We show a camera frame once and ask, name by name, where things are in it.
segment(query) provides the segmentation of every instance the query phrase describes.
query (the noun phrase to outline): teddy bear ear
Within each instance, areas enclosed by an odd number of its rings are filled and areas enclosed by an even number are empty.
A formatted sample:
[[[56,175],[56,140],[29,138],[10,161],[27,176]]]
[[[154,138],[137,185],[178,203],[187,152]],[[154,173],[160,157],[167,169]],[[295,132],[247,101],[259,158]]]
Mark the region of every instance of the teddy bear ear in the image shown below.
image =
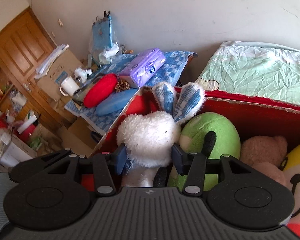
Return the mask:
[[[172,85],[160,82],[152,88],[152,92],[161,110],[172,115],[177,102],[177,93]]]
[[[181,125],[194,117],[205,102],[205,92],[197,83],[188,83],[181,89],[179,100],[173,112],[174,121]]]

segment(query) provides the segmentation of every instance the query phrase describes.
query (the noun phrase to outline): purple tissue pack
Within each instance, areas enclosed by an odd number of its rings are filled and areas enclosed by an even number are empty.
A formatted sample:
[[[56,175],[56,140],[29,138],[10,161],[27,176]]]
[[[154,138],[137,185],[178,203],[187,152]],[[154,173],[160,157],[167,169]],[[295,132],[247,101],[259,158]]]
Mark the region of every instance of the purple tissue pack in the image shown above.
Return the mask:
[[[147,49],[138,54],[118,75],[130,87],[140,88],[157,72],[165,62],[159,48]]]

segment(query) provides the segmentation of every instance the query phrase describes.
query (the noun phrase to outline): table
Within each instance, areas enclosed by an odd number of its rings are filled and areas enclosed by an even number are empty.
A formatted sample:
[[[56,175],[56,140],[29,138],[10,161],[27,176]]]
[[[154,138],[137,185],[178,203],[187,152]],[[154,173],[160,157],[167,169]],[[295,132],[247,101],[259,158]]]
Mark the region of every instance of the table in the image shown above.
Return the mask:
[[[136,56],[137,55],[132,54],[119,55],[110,65],[103,66],[103,68],[94,73],[94,75],[99,73],[119,73]],[[165,63],[152,76],[152,78],[150,78],[145,86],[152,87],[161,81],[167,81],[175,86],[188,61],[190,61],[192,57],[197,57],[197,54],[190,51],[172,51],[165,52],[164,56],[166,58]],[[109,130],[110,126],[114,123],[115,119],[121,112],[121,110],[118,110],[105,116],[97,116],[95,115],[95,107],[83,107],[79,110],[72,100],[65,105],[65,109],[77,117],[81,116],[89,125],[93,127],[94,130],[101,135],[104,135]]]

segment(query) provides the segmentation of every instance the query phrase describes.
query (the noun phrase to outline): red oval object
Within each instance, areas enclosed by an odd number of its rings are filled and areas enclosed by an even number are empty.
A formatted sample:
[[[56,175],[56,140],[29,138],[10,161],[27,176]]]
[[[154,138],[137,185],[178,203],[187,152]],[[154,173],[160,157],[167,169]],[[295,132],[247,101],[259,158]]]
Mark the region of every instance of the red oval object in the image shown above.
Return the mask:
[[[100,104],[114,91],[117,82],[116,74],[111,73],[102,77],[85,96],[84,106],[89,108]]]

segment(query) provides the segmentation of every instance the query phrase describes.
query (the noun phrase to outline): door frame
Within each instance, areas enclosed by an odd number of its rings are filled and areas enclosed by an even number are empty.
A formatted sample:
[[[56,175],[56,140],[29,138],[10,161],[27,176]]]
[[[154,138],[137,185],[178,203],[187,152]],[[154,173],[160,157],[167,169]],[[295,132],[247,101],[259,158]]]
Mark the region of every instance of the door frame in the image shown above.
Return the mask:
[[[32,9],[28,7],[24,11],[22,11],[19,15],[17,15],[10,23],[8,23],[1,31],[5,31],[6,28],[11,26],[15,23],[16,20],[18,20],[20,17],[22,17],[26,12],[29,12],[31,17],[34,19],[35,23],[39,27],[40,31],[43,33],[45,38],[49,41],[49,43],[52,45],[53,48],[56,48],[55,43],[52,41],[51,37],[47,34],[46,30],[41,25],[40,21],[37,19],[37,17],[34,15]],[[53,108],[49,105],[49,103],[42,98],[42,100],[36,100],[33,98],[33,96],[23,87],[23,85],[18,81],[18,79],[11,73],[11,71],[8,69],[6,64],[2,61],[0,57],[0,67],[2,68],[3,72],[7,75],[8,79],[15,85],[15,87],[22,93],[29,102],[31,102],[35,107],[42,108],[48,115],[50,115],[57,123],[60,124],[60,126],[70,126],[70,122],[65,119],[63,116],[61,116],[59,113],[53,110]]]

